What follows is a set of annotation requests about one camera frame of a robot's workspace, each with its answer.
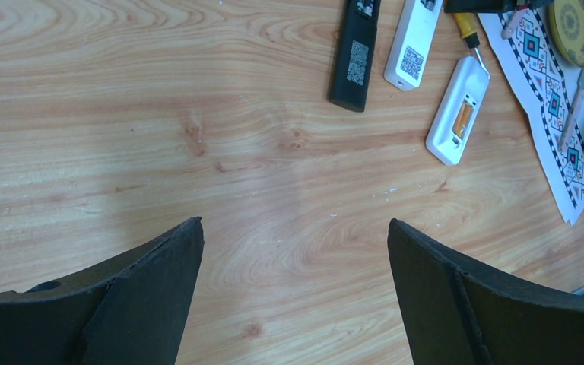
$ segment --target black object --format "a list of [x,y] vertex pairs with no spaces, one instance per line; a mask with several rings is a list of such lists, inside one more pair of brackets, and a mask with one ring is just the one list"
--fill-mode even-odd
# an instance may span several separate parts
[[506,13],[527,5],[530,9],[547,6],[554,0],[448,0],[445,13]]
[[26,293],[0,293],[0,364],[173,364],[202,259],[191,218]]
[[485,265],[392,220],[389,258],[415,364],[584,363],[584,297]]
[[366,106],[380,1],[346,0],[328,100],[354,112]]

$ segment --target white plastic casing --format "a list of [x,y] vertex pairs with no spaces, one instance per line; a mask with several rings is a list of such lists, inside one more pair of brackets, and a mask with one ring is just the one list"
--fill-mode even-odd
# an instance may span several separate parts
[[406,0],[384,78],[399,90],[420,86],[443,0]]
[[[427,136],[428,150],[445,165],[457,165],[460,162],[484,94],[489,88],[489,78],[477,59],[469,56],[458,61]],[[452,129],[465,100],[475,105],[466,123],[464,138],[460,139]]]

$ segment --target pink handle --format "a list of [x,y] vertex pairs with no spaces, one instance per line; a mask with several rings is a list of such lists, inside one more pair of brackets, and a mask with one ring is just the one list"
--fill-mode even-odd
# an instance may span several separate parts
[[514,12],[512,17],[509,19],[509,22],[507,22],[507,25],[503,29],[503,32],[500,33],[500,36],[504,40],[507,40],[507,39],[512,37],[513,32],[515,32],[516,28],[520,25],[520,21],[522,20],[522,17],[525,16],[526,12],[527,12],[527,9],[516,10]]
[[581,106],[583,105],[583,98],[584,98],[584,90],[579,88],[574,94],[574,101],[572,102],[572,112],[567,117],[567,121],[563,126],[563,131],[560,133],[560,140],[558,141],[558,147],[562,154],[565,153],[567,149],[567,145],[570,143],[570,139],[572,139],[572,131],[574,131],[576,127],[576,119],[579,117],[579,113],[581,112]]

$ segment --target yellow screwdriver handle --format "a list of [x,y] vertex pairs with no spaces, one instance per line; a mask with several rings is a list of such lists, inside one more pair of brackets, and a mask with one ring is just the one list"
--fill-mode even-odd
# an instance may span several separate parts
[[460,30],[460,37],[462,39],[466,39],[473,33],[477,32],[475,29],[475,23],[473,21],[473,18],[471,18],[471,14],[454,13],[453,18],[455,19],[455,22],[458,24],[458,29]]

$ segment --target knife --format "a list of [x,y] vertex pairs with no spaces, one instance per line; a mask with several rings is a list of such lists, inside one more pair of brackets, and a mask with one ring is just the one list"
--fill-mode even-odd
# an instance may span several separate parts
[[579,74],[579,88],[576,89],[574,94],[574,101],[572,102],[572,112],[568,115],[565,125],[563,126],[563,131],[560,133],[560,139],[558,141],[558,148],[561,154],[564,154],[567,150],[567,145],[572,139],[572,131],[576,128],[576,119],[579,117],[581,112],[581,105],[583,104],[584,98],[584,69],[581,70]]

